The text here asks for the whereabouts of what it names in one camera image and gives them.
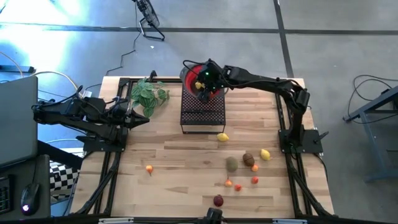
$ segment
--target artificial plant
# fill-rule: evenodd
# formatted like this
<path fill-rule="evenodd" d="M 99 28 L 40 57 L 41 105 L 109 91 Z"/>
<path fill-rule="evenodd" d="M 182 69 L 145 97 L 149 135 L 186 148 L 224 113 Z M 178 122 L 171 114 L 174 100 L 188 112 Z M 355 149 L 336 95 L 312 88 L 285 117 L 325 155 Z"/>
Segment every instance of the artificial plant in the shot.
<path fill-rule="evenodd" d="M 138 105 L 144 107 L 144 116 L 149 118 L 154 114 L 155 106 L 162 106 L 168 99 L 170 99 L 170 90 L 164 91 L 162 87 L 165 86 L 163 82 L 149 83 L 147 78 L 140 79 L 137 85 L 134 85 L 131 90 L 132 107 Z"/>

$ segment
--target black mesh basket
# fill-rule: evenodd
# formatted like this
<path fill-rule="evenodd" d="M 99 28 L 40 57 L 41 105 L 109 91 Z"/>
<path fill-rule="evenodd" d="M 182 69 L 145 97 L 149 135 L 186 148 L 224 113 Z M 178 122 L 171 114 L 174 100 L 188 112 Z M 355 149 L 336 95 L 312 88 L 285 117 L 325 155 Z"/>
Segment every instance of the black mesh basket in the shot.
<path fill-rule="evenodd" d="M 224 132 L 224 94 L 218 94 L 208 103 L 202 103 L 182 87 L 180 124 L 184 134 L 218 134 Z"/>

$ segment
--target keyboard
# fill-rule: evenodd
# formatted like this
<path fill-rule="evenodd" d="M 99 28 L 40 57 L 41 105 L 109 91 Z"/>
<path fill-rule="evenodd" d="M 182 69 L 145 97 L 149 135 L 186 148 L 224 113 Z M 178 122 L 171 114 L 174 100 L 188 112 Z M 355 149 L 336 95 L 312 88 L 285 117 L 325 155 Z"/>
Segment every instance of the keyboard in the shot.
<path fill-rule="evenodd" d="M 11 184 L 11 175 L 0 177 L 0 214 L 12 211 Z"/>

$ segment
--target green leaf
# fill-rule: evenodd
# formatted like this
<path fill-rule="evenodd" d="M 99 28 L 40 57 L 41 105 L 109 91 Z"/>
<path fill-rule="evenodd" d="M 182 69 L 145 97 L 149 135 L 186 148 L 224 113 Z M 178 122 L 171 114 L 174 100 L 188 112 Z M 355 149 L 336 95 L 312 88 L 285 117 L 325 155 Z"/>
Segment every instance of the green leaf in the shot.
<path fill-rule="evenodd" d="M 146 90 L 152 91 L 155 87 L 151 83 L 144 83 L 144 88 Z"/>
<path fill-rule="evenodd" d="M 152 114 L 154 114 L 154 109 L 153 108 L 144 108 L 144 116 L 149 118 L 150 116 L 152 116 Z"/>
<path fill-rule="evenodd" d="M 148 98 L 140 97 L 139 102 L 142 106 L 144 106 L 146 108 L 154 108 L 157 104 L 157 100 L 155 98 L 148 99 Z"/>
<path fill-rule="evenodd" d="M 145 97 L 145 98 L 148 98 L 148 99 L 155 98 L 154 92 L 146 90 L 146 89 L 141 90 L 141 96 Z"/>
<path fill-rule="evenodd" d="M 157 90 L 157 95 L 159 96 L 159 99 L 161 99 L 161 100 L 164 100 L 167 98 L 166 91 L 164 91 L 162 89 Z"/>
<path fill-rule="evenodd" d="M 141 88 L 145 88 L 144 84 L 146 81 L 147 81 L 147 78 L 140 79 L 140 80 L 138 80 L 137 85 L 139 85 Z"/>
<path fill-rule="evenodd" d="M 131 95 L 136 96 L 136 95 L 139 95 L 140 92 L 141 92 L 141 88 L 138 85 L 135 85 L 132 87 Z"/>
<path fill-rule="evenodd" d="M 138 94 L 138 95 L 132 95 L 132 96 L 131 96 L 131 98 L 132 98 L 133 100 L 139 100 L 140 97 L 141 97 L 140 94 Z"/>
<path fill-rule="evenodd" d="M 140 105 L 139 101 L 132 102 L 132 107 L 135 108 L 136 106 Z"/>
<path fill-rule="evenodd" d="M 163 99 L 159 106 L 162 106 L 167 99 Z"/>

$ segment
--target black and white checkered pattern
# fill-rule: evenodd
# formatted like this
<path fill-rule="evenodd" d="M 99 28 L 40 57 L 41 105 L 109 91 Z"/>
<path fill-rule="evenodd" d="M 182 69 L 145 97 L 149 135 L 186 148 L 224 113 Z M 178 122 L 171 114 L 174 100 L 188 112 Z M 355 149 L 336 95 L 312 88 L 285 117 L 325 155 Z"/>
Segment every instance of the black and white checkered pattern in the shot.
<path fill-rule="evenodd" d="M 65 165 L 51 166 L 50 168 L 50 191 L 71 189 L 73 182 L 78 177 L 79 170 Z M 52 195 L 53 198 L 60 200 L 69 195 Z"/>

